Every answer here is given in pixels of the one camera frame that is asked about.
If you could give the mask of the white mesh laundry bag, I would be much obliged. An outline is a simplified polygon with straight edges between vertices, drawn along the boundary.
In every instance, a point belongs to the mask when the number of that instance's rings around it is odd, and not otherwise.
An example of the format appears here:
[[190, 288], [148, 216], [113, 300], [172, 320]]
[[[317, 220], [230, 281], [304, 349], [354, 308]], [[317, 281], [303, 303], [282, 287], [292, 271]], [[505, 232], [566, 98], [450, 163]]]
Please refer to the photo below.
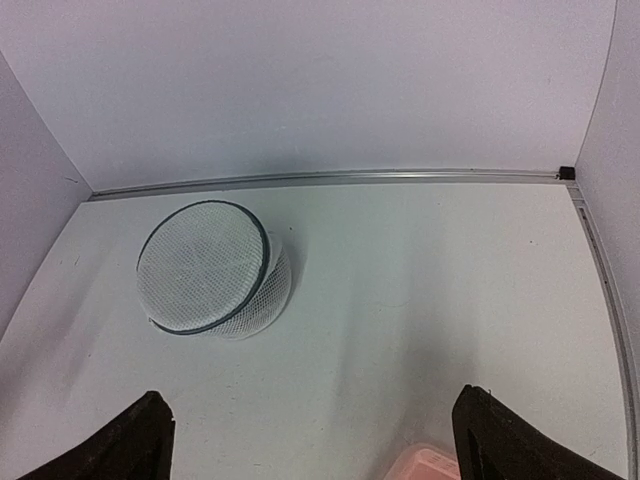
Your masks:
[[187, 205], [146, 239], [136, 286], [150, 323], [174, 336], [251, 337], [283, 312], [292, 289], [289, 255], [246, 207]]

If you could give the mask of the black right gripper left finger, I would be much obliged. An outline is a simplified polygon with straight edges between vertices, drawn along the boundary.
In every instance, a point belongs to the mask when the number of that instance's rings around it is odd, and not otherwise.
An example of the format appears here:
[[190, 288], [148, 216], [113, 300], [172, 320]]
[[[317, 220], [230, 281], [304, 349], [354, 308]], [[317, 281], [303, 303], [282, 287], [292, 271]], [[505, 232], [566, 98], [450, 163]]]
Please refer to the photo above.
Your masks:
[[175, 419], [148, 391], [81, 444], [25, 474], [25, 479], [168, 479]]

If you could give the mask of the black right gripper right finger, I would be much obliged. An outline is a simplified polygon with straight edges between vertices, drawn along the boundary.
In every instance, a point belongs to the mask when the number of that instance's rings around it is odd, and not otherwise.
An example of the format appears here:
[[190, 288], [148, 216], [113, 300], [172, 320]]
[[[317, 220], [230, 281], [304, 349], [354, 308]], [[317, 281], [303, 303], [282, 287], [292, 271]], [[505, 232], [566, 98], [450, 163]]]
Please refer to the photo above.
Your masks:
[[452, 409], [463, 479], [600, 479], [618, 476], [542, 434], [479, 386], [465, 385]]

